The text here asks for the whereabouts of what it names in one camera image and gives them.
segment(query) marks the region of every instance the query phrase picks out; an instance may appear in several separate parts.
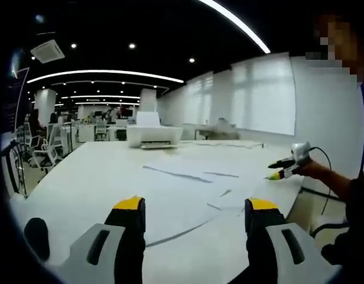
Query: curved led light strip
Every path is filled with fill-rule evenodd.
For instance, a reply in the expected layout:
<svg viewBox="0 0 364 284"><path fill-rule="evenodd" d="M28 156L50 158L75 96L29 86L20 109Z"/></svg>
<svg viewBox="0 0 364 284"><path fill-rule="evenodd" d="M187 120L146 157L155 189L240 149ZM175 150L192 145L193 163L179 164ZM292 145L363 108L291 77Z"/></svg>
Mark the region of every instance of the curved led light strip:
<svg viewBox="0 0 364 284"><path fill-rule="evenodd" d="M71 99L77 99L77 98L119 98L119 99L140 99L139 96L112 96L112 95L99 95L99 96L71 96Z"/></svg>
<svg viewBox="0 0 364 284"><path fill-rule="evenodd" d="M245 34L247 34L255 42L257 46L259 46L260 49L262 49L264 53L270 53L270 49L258 37L258 35L256 35L243 21L241 21L231 12L229 12L226 8L224 8L223 6L221 6L220 4L216 3L213 0L199 0L199 1L211 7L212 9L215 9L217 12L226 17L229 21L237 25Z"/></svg>
<svg viewBox="0 0 364 284"><path fill-rule="evenodd" d="M76 105L140 105L139 103L132 104L130 102L76 102Z"/></svg>
<svg viewBox="0 0 364 284"><path fill-rule="evenodd" d="M148 73L141 73L141 72L133 72L133 71L123 71L123 70L76 70L76 71L66 71L60 73L49 74L45 76L41 76L35 79L28 80L27 83L33 83L39 80L56 77L56 76L63 76L63 75L70 75L70 74L84 74L84 73L111 73L111 74L126 74L126 75L137 75L137 76L144 76L144 77L152 77L156 79L162 80L169 80L177 83L184 83L184 81L179 79L174 79L170 77L160 76L160 75L153 75Z"/></svg>

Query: floor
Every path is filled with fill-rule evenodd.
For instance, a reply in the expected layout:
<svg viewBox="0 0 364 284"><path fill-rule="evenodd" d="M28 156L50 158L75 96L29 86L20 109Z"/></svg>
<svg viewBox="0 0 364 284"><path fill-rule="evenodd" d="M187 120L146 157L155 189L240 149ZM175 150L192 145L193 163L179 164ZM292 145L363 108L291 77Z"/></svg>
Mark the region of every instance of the floor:
<svg viewBox="0 0 364 284"><path fill-rule="evenodd" d="M83 143L77 143L75 149L80 147L82 144ZM45 172L42 172L38 168L30 167L27 163L23 164L23 170L27 195L30 195L37 186L38 182L44 177ZM300 193L287 218L287 221L295 222L304 230L309 231L310 224L321 215L325 200L326 199L324 197L313 195L312 193ZM324 215L328 217L342 217L345 215L344 211L344 203L330 199ZM324 230L316 237L317 247L321 249L324 245L333 243L336 236L344 231L346 230Z"/></svg>

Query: black line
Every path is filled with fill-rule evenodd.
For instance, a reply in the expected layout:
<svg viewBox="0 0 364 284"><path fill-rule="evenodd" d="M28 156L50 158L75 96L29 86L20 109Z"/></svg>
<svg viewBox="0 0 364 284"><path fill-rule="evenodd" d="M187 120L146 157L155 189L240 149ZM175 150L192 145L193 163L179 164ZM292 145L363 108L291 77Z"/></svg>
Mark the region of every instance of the black line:
<svg viewBox="0 0 364 284"><path fill-rule="evenodd" d="M336 196L331 196L331 195L328 195L328 194L325 194L325 193L322 193L322 192L314 191L314 190L309 189L309 188L301 188L301 191L305 191L305 192L308 192L308 193L312 193L314 195L318 195L318 196L321 196L321 197L329 198L329 199L332 199L332 200L335 200L335 201L343 202L341 199L339 199Z"/></svg>

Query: person's arm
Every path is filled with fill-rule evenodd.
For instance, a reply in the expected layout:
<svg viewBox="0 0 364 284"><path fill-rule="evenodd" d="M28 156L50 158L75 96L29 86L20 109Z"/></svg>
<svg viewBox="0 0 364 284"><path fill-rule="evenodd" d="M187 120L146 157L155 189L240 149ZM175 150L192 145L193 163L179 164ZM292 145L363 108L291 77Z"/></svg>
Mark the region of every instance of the person's arm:
<svg viewBox="0 0 364 284"><path fill-rule="evenodd" d="M311 161L308 165L301 168L299 175L309 176L323 182L330 188L340 199L346 200L349 194L351 180L316 163Z"/></svg>

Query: air conditioner unit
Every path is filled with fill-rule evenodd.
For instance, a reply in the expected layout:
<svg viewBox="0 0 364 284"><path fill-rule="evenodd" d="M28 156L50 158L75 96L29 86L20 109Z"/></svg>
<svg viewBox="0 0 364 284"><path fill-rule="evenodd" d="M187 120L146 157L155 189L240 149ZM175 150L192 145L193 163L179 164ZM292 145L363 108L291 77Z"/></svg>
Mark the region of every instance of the air conditioner unit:
<svg viewBox="0 0 364 284"><path fill-rule="evenodd" d="M47 41L38 47L31 49L31 53L41 63L48 63L57 59L65 58L55 40Z"/></svg>

